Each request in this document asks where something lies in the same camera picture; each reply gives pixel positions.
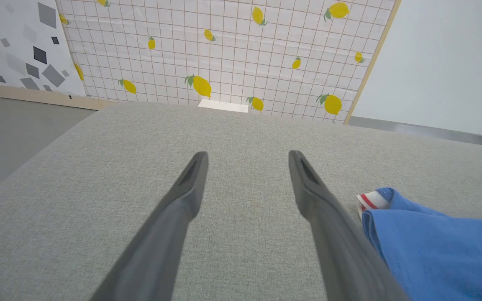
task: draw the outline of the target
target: yellow lemon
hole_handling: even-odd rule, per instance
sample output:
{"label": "yellow lemon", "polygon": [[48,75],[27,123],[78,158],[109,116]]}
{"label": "yellow lemon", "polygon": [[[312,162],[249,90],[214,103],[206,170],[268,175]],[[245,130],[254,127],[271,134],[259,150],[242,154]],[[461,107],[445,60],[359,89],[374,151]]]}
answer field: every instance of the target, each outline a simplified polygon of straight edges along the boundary
{"label": "yellow lemon", "polygon": [[264,102],[257,98],[257,97],[248,97],[246,99],[249,103],[252,103],[252,107],[258,111],[262,111],[264,109]]}
{"label": "yellow lemon", "polygon": [[258,6],[255,6],[252,11],[252,19],[254,19],[254,22],[260,26],[265,26],[267,24],[267,21],[264,19],[264,12],[262,12]]}
{"label": "yellow lemon", "polygon": [[325,19],[325,22],[326,22],[327,19],[331,19],[331,20],[332,18],[341,19],[345,17],[348,13],[349,13],[349,8],[347,7],[347,4],[343,2],[338,2],[331,5],[331,7],[327,9],[323,18]]}
{"label": "yellow lemon", "polygon": [[135,88],[135,85],[132,82],[130,82],[129,80],[121,79],[121,80],[118,81],[118,83],[121,86],[124,86],[126,91],[128,91],[129,93],[137,94],[137,88]]}
{"label": "yellow lemon", "polygon": [[356,54],[354,55],[354,60],[357,62],[357,63],[364,63],[364,61],[366,61],[366,59],[363,58],[362,54],[359,53],[358,51],[356,51]]}
{"label": "yellow lemon", "polygon": [[195,91],[202,95],[203,97],[211,97],[211,86],[207,80],[201,78],[200,76],[187,76],[185,78],[185,82],[189,84],[189,86],[195,86]]}
{"label": "yellow lemon", "polygon": [[211,41],[211,42],[213,42],[214,40],[217,40],[217,38],[213,36],[213,34],[211,33],[211,31],[209,31],[209,29],[206,29],[204,31],[204,36],[208,41]]}
{"label": "yellow lemon", "polygon": [[75,66],[75,70],[77,70],[77,74],[79,74],[79,78],[81,80],[85,80],[85,77],[83,76],[83,70],[81,70],[81,67],[76,63],[74,63],[74,66]]}
{"label": "yellow lemon", "polygon": [[293,62],[293,65],[291,65],[291,67],[293,69],[297,69],[298,67],[300,67],[300,57],[295,58],[295,61]]}
{"label": "yellow lemon", "polygon": [[155,40],[153,37],[149,36],[148,37],[149,41],[148,41],[148,48],[150,49],[154,49],[155,48]]}
{"label": "yellow lemon", "polygon": [[338,97],[335,97],[334,95],[321,95],[317,97],[317,101],[319,101],[321,105],[325,103],[325,110],[329,112],[329,114],[338,115],[341,110],[341,101]]}
{"label": "yellow lemon", "polygon": [[106,8],[111,6],[111,2],[109,2],[109,0],[96,0],[96,1],[98,1],[99,4],[101,4],[102,6],[105,6]]}
{"label": "yellow lemon", "polygon": [[68,21],[68,19],[63,14],[60,13],[59,18],[61,19],[62,24],[66,24],[66,25],[70,24],[70,21]]}

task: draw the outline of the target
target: floor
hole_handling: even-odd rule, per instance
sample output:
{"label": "floor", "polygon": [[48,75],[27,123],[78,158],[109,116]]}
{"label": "floor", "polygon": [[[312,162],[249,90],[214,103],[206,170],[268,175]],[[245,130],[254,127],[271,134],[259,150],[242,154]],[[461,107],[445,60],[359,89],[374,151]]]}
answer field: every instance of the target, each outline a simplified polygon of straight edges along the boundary
{"label": "floor", "polygon": [[[0,99],[0,183],[92,110]],[[482,137],[382,120],[352,117],[350,125],[482,145]]]}

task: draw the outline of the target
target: grid pattern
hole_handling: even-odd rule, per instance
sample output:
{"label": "grid pattern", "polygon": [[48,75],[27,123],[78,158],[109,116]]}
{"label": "grid pattern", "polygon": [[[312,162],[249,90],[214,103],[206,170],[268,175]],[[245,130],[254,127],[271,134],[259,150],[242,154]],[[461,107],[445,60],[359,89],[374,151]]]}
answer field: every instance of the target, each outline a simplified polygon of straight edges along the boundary
{"label": "grid pattern", "polygon": [[[196,75],[209,82],[210,99],[248,105],[258,97],[263,110],[249,112],[334,123],[345,120],[395,2],[341,0],[349,13],[325,21],[336,0],[57,1],[92,97],[198,105],[202,96],[185,82]],[[256,6],[267,25],[252,19]],[[205,29],[216,40],[207,40]],[[297,56],[301,65],[292,69]],[[136,94],[118,84],[122,78]],[[341,100],[338,114],[316,101],[323,94]]]}

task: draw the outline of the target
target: blue towel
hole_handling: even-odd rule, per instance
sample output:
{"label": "blue towel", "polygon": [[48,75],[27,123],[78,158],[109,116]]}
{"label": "blue towel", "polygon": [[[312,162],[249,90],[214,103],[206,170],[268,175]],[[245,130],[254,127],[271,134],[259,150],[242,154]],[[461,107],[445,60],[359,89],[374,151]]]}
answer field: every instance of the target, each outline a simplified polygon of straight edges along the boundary
{"label": "blue towel", "polygon": [[482,300],[482,219],[457,219],[377,189],[387,210],[365,210],[364,232],[414,301]]}

